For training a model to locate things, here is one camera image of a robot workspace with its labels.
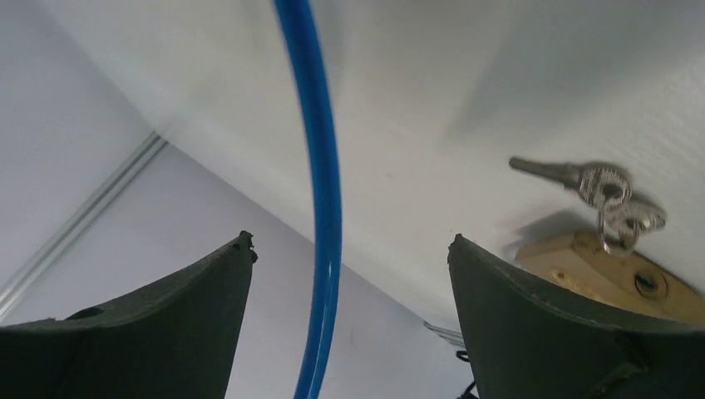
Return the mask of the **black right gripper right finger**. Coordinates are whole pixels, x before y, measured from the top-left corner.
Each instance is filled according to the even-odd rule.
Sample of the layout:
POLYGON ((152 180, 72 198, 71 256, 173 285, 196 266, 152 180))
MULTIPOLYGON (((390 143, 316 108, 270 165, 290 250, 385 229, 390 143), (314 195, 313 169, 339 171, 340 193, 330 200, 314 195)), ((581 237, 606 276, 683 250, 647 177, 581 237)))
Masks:
POLYGON ((448 250, 480 397, 703 397, 703 328, 582 297, 461 235, 448 250))

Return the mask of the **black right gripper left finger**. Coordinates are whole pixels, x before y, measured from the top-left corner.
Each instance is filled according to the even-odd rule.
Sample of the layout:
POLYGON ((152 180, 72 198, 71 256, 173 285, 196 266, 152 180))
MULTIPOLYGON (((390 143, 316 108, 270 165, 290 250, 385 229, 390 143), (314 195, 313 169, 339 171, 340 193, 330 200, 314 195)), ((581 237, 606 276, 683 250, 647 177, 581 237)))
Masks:
POLYGON ((224 397, 257 257, 244 231, 69 318, 3 327, 2 397, 224 397))

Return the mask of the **large brass padlock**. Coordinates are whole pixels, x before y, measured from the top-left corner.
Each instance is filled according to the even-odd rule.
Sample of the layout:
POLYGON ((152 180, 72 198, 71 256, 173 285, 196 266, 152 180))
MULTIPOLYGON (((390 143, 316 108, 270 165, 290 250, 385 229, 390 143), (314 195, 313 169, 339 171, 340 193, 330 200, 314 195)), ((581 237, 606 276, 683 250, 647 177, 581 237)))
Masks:
POLYGON ((704 298, 641 254, 616 257, 588 230, 519 247, 526 271, 596 302, 633 313, 702 326, 704 298))

